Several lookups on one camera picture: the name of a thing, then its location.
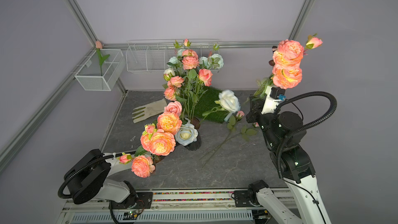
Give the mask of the magenta rose stem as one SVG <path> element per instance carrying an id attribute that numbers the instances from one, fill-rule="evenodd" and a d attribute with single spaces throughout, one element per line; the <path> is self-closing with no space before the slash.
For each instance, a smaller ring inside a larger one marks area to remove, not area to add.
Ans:
<path id="1" fill-rule="evenodd" d="M 228 134 L 227 137 L 222 141 L 220 144 L 218 144 L 216 147 L 214 147 L 211 151 L 209 151 L 207 154 L 205 154 L 201 159 L 206 158 L 203 166 L 208 164 L 210 160 L 215 156 L 217 151 L 224 145 L 226 144 L 229 140 L 234 138 L 236 135 L 234 134 L 236 132 L 236 125 L 238 122 L 240 122 L 243 117 L 245 116 L 243 111 L 238 111 L 235 115 L 231 115 L 231 117 L 227 121 L 227 129 L 228 129 Z"/>

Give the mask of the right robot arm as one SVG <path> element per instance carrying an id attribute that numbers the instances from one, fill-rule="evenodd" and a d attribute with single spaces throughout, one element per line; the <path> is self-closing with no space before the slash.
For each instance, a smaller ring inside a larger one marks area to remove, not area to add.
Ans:
<path id="1" fill-rule="evenodd" d="M 312 96 L 325 97 L 330 103 L 329 109 L 312 122 L 304 124 L 298 114 L 280 111 L 287 104 Z M 315 91 L 288 100 L 282 94 L 271 95 L 266 100 L 251 97 L 251 100 L 247 122 L 259 125 L 278 177 L 292 193 L 299 215 L 292 213 L 263 180 L 251 183 L 247 190 L 234 191 L 231 197 L 236 207 L 262 208 L 279 224 L 329 224 L 331 221 L 319 193 L 314 166 L 300 141 L 308 129 L 333 115 L 337 108 L 336 98 L 330 93 Z"/>

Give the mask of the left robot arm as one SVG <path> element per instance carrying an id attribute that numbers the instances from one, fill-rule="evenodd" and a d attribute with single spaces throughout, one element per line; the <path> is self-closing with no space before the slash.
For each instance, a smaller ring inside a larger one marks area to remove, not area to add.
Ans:
<path id="1" fill-rule="evenodd" d="M 113 209 L 150 209 L 153 192 L 138 192 L 127 181 L 115 181 L 109 177 L 130 169 L 120 162 L 121 152 L 103 153 L 99 149 L 89 151 L 65 175 L 58 190 L 61 199 L 72 199 L 76 205 L 91 200 L 104 200 Z"/>

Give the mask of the large peach peony spray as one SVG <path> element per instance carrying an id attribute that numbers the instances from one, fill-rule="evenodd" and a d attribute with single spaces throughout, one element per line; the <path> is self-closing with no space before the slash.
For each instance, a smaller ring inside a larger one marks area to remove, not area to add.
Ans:
<path id="1" fill-rule="evenodd" d="M 131 171 L 138 177 L 147 178 L 155 171 L 156 160 L 168 156 L 175 150 L 175 135 L 182 126 L 179 115 L 164 112 L 157 123 L 145 125 L 141 135 L 141 146 L 134 154 L 122 153 L 119 163 L 130 165 Z"/>

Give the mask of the dark glass vase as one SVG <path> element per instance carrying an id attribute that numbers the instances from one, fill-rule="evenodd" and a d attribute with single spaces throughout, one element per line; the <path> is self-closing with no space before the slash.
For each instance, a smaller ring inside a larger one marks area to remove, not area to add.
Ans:
<path id="1" fill-rule="evenodd" d="M 195 151 L 195 150 L 198 150 L 201 147 L 201 145 L 202 145 L 202 138 L 201 138 L 201 136 L 199 134 L 199 128 L 200 128 L 201 124 L 200 124 L 200 120 L 198 118 L 196 118 L 196 117 L 193 117 L 191 119 L 190 123 L 194 125 L 195 129 L 198 132 L 198 136 L 197 136 L 197 140 L 196 141 L 188 144 L 187 146 L 185 146 L 185 148 L 187 150 L 189 150 L 189 151 Z"/>

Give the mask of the pink rose stem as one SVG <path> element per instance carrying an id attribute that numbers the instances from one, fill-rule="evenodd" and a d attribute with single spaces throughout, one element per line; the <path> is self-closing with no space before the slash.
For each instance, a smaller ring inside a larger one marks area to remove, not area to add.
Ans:
<path id="1" fill-rule="evenodd" d="M 164 108 L 164 112 L 170 112 L 170 113 L 175 113 L 177 116 L 181 116 L 182 113 L 182 104 L 178 101 L 170 102 L 168 105 Z"/>

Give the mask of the peach peony bunch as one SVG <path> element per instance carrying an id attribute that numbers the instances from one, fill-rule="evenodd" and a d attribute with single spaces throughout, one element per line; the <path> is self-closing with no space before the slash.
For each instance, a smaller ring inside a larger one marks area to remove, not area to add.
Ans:
<path id="1" fill-rule="evenodd" d="M 281 89 L 296 87 L 303 78 L 300 65 L 306 52 L 321 47 L 322 44 L 323 41 L 317 34 L 309 35 L 304 45 L 295 40 L 280 41 L 277 46 L 273 47 L 272 73 L 269 77 L 258 81 L 259 88 L 254 93 L 254 99 L 265 98 L 266 89 L 269 86 Z"/>

